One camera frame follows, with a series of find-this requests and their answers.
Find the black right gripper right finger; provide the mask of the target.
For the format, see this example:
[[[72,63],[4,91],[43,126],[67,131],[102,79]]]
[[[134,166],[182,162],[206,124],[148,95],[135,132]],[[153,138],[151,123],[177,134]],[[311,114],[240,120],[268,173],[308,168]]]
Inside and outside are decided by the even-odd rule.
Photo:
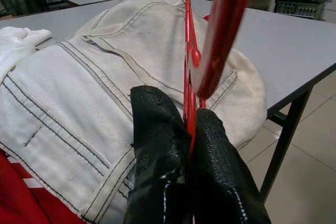
[[[197,112],[190,187],[196,223],[271,222],[250,170],[208,109]]]

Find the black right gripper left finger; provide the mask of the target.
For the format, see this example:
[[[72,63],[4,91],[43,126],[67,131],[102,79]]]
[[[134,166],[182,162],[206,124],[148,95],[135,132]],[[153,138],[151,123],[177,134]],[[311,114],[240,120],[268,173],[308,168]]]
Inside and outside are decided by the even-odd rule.
[[[152,86],[131,89],[134,189],[124,223],[187,223],[185,166],[191,136],[175,104]]]

